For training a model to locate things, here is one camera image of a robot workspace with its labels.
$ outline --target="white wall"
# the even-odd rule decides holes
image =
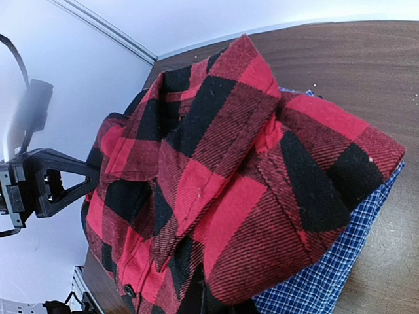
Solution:
[[[0,0],[0,33],[18,47],[29,76],[54,85],[49,117],[32,148],[54,148],[85,159],[101,121],[123,111],[151,67],[47,1]],[[0,133],[24,90],[12,54],[0,45]],[[19,302],[64,300],[87,244],[81,202],[0,239],[0,298]],[[10,227],[0,217],[0,229]]]
[[[275,24],[289,26],[319,21],[419,20],[417,0],[79,0],[79,2],[158,56],[186,46]]]

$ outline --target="red and black plaid shirt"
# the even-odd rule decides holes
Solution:
[[[241,313],[319,260],[404,153],[332,103],[280,92],[243,36],[105,120],[86,234],[134,313]]]

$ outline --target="blue and white checkered fabric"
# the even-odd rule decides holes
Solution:
[[[355,209],[346,231],[318,263],[253,298],[260,313],[333,312],[350,270],[403,166],[401,163],[390,179]]]

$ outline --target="brown wooden surface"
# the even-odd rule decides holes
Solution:
[[[311,88],[406,146],[406,167],[335,313],[419,313],[419,23],[317,24],[251,38],[281,86]],[[146,86],[227,44],[158,61]]]
[[[83,279],[106,314],[131,314],[124,305],[116,284],[90,251],[84,265]]]

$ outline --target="black button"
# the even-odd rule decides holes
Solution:
[[[133,290],[132,285],[124,285],[124,291],[129,297],[133,299],[136,297],[136,292]]]

